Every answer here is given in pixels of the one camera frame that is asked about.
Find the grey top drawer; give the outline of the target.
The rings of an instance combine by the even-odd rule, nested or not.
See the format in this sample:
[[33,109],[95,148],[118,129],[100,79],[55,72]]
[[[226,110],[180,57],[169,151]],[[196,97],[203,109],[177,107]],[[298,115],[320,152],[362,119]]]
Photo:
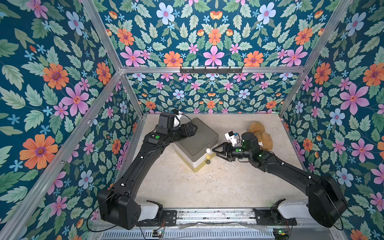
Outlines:
[[204,161],[207,156],[210,156],[210,159],[213,158],[216,154],[212,151],[212,148],[218,145],[218,141],[212,141],[208,144],[200,144],[199,147],[196,148],[197,152],[193,155],[192,161],[194,163]]

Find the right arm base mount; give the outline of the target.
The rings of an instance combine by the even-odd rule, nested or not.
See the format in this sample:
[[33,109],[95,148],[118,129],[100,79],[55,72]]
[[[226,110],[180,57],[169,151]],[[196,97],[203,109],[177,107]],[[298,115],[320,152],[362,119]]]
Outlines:
[[279,199],[270,208],[253,208],[257,224],[262,226],[296,226],[295,218],[285,218],[278,211],[278,206],[285,200]]

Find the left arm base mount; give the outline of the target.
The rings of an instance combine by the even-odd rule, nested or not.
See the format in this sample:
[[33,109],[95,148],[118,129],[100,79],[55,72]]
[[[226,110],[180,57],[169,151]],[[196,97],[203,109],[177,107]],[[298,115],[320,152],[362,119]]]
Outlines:
[[136,223],[138,227],[173,227],[177,223],[177,211],[166,210],[155,201],[141,204],[141,213]]

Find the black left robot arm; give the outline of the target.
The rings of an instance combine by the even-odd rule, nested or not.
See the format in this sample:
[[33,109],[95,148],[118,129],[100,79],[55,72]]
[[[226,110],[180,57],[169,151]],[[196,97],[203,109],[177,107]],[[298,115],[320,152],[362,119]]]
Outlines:
[[145,135],[128,169],[110,189],[98,194],[98,210],[103,221],[126,230],[142,221],[162,222],[162,204],[147,201],[140,205],[136,197],[147,173],[166,147],[197,133],[198,126],[192,121],[182,124],[180,117],[180,114],[161,113],[158,124]]

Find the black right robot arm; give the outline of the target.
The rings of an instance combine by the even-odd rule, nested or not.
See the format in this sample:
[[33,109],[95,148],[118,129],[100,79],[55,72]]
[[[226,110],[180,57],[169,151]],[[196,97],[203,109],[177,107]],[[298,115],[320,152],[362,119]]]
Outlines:
[[277,176],[299,189],[308,197],[309,214],[324,227],[333,227],[348,209],[341,187],[332,176],[321,177],[284,162],[273,152],[263,148],[253,133],[243,133],[239,147],[224,142],[214,147],[212,152],[228,162],[246,159],[253,167]]

